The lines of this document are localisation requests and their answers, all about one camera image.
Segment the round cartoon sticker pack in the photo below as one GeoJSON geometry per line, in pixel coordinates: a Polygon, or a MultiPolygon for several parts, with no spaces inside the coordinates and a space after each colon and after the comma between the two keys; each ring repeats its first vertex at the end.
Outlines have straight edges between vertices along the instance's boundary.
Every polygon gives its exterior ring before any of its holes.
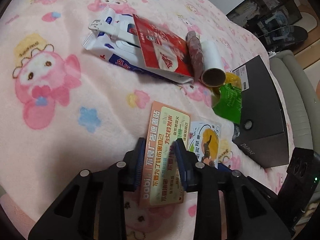
{"type": "Polygon", "coordinates": [[[188,151],[198,161],[217,168],[221,125],[213,121],[192,121],[189,132],[188,151]]]}

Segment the orange green sticker card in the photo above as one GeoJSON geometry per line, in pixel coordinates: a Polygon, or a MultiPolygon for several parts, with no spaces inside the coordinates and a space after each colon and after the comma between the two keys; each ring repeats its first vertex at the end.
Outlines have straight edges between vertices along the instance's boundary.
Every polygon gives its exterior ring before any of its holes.
{"type": "Polygon", "coordinates": [[[140,207],[161,207],[183,202],[174,142],[181,138],[187,146],[189,128],[189,114],[157,101],[152,103],[140,186],[140,207]]]}

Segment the black Daphne box lid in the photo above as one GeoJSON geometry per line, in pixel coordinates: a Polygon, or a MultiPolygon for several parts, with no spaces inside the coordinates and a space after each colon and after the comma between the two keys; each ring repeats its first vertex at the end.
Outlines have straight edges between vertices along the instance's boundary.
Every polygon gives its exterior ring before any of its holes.
{"type": "Polygon", "coordinates": [[[241,79],[242,109],[240,134],[233,142],[263,168],[289,163],[289,142],[284,110],[260,56],[256,56],[233,74],[241,79]]]}

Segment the green yellow snack packet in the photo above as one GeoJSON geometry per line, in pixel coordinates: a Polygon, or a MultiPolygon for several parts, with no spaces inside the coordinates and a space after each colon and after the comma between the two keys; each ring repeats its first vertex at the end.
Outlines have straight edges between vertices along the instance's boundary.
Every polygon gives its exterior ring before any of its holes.
{"type": "Polygon", "coordinates": [[[212,88],[217,102],[213,104],[216,115],[239,125],[242,109],[241,79],[233,73],[226,73],[226,80],[220,87],[212,88]]]}

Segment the white cardboard tube roll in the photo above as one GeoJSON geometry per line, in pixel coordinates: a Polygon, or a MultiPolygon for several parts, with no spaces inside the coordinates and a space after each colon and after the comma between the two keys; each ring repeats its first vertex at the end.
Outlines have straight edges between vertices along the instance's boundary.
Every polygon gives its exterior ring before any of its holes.
{"type": "Polygon", "coordinates": [[[221,56],[213,41],[202,41],[203,72],[201,81],[208,87],[219,87],[225,83],[226,72],[221,56]]]}

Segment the pink cartoon blanket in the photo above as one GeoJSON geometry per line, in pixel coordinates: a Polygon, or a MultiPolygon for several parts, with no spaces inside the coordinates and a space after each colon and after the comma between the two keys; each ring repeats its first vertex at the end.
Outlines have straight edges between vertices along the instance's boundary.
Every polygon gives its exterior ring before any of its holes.
{"type": "Polygon", "coordinates": [[[108,168],[147,135],[154,101],[220,123],[220,161],[278,192],[286,166],[264,169],[243,154],[208,88],[84,50],[89,23],[107,5],[179,36],[197,31],[217,44],[227,71],[255,56],[268,63],[259,40],[208,0],[12,0],[1,18],[1,206],[23,238],[82,169],[108,168]]]}

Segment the brown crumpled wrapper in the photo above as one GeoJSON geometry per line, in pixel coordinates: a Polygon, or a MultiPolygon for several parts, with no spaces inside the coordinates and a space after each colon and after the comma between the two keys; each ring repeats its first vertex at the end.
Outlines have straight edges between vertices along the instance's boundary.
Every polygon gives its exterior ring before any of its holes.
{"type": "Polygon", "coordinates": [[[204,59],[201,42],[194,30],[187,33],[186,39],[190,62],[194,71],[194,82],[197,82],[201,78],[204,69],[204,59]]]}

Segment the red packet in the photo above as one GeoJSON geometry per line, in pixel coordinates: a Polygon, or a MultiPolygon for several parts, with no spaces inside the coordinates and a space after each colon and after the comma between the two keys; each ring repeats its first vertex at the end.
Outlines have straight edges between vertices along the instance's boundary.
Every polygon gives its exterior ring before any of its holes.
{"type": "Polygon", "coordinates": [[[172,31],[134,14],[146,69],[176,83],[193,81],[187,43],[172,31]]]}

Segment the black glass cabinet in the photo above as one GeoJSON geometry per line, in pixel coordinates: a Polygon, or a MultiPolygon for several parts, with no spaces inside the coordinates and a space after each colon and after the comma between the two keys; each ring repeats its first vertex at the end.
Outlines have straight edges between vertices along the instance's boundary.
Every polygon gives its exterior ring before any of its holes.
{"type": "Polygon", "coordinates": [[[307,30],[295,25],[302,15],[294,0],[245,0],[227,17],[250,31],[267,51],[293,49],[308,38],[307,30]]]}

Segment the white blue wet wipes pack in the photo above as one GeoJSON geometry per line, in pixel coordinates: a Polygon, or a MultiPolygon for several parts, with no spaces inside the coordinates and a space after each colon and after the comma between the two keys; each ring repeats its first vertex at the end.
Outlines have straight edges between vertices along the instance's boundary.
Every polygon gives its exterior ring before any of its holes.
{"type": "Polygon", "coordinates": [[[146,69],[133,15],[106,7],[88,28],[91,34],[82,44],[87,51],[125,69],[166,79],[146,69]]]}

